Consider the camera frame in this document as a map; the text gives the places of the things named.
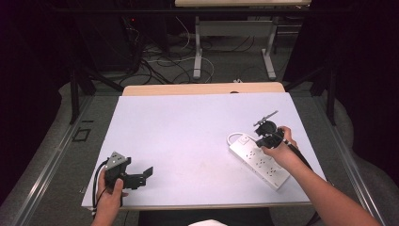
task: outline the finger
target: finger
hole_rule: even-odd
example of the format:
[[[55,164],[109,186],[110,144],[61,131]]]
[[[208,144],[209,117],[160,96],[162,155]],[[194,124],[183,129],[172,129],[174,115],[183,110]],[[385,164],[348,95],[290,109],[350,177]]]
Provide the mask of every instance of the finger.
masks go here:
[[[294,145],[294,146],[296,146],[296,147],[298,147],[298,145],[296,144],[296,141],[295,140],[291,140],[291,143]]]
[[[100,176],[98,179],[98,189],[101,191],[105,189],[105,169],[102,169],[100,172]]]
[[[118,178],[117,182],[115,183],[114,191],[112,192],[112,196],[116,196],[119,199],[120,195],[122,194],[122,190],[123,190],[123,181],[120,178]]]
[[[292,139],[291,137],[291,129],[288,128],[287,126],[281,126],[279,127],[282,131],[284,131],[284,137],[286,139]]]
[[[262,149],[262,151],[263,151],[265,154],[270,155],[270,152],[271,152],[270,149],[268,149],[268,148],[266,148],[266,147],[264,147],[264,146],[262,146],[261,149]]]

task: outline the black tool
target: black tool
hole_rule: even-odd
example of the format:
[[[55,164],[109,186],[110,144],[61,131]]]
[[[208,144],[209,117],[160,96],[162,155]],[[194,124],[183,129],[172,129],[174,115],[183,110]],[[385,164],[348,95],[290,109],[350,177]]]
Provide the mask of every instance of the black tool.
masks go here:
[[[127,174],[126,167],[132,163],[131,157],[125,157],[120,153],[113,152],[105,165],[105,186],[113,189],[118,178],[123,181],[123,188],[133,190],[146,185],[147,178],[152,175],[153,167],[148,168],[141,174]]]
[[[261,139],[255,141],[259,148],[262,146],[268,149],[276,148],[284,138],[284,131],[277,128],[276,124],[272,121],[259,122],[259,127],[255,130],[255,133],[258,136],[262,136]]]

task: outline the white power strip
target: white power strip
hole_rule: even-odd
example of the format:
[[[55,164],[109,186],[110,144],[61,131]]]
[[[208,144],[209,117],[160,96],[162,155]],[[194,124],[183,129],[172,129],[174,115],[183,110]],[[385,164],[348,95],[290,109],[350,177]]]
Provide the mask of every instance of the white power strip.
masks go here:
[[[274,190],[278,190],[290,177],[290,173],[273,157],[264,154],[248,135],[243,134],[235,140],[230,145],[230,150]]]

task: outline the desk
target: desk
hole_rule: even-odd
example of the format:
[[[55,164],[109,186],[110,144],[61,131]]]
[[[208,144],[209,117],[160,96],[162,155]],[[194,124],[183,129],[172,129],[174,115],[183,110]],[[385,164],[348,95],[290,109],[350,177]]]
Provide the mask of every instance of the desk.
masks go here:
[[[311,0],[176,0],[177,7],[203,8],[203,7],[284,7],[305,6]],[[271,21],[200,21],[196,17],[196,59],[194,63],[193,77],[200,78],[202,49],[200,36],[258,36],[267,37],[266,48],[262,49],[263,61],[267,76],[271,81],[276,80],[276,74],[270,58],[273,41],[276,36],[278,17]]]
[[[283,91],[280,83],[126,88],[96,168],[114,151],[132,157],[129,174],[153,167],[146,186],[128,190],[123,207],[131,210],[309,204],[294,178],[273,190],[229,151],[226,142],[235,132],[256,137],[252,124],[278,109],[270,120],[292,128],[302,153],[325,178],[292,99]],[[92,181],[82,202],[87,208]]]

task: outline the dark background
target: dark background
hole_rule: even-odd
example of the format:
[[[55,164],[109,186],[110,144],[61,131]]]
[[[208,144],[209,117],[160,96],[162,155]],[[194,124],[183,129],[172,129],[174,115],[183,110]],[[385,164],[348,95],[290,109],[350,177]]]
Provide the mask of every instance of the dark background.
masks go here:
[[[352,2],[355,1],[313,0],[311,8],[337,8]],[[399,7],[393,0],[358,3],[356,9],[361,11],[348,18],[305,20],[284,79],[295,81],[331,55],[341,62],[337,98],[355,127],[353,149],[386,171],[398,185]],[[98,69],[100,64],[98,58],[92,57],[88,39],[79,30],[81,24],[72,18],[64,15],[54,20],[43,12],[38,0],[1,4],[0,202],[3,202],[56,116],[61,101],[58,89],[69,82],[69,69],[76,64]],[[63,0],[53,0],[52,4],[68,6]],[[56,31],[67,34],[66,39],[58,39]],[[348,31],[350,39],[341,42]],[[340,46],[334,46],[337,40]],[[109,51],[112,50],[95,55],[106,56]],[[124,67],[125,62],[117,63]]]

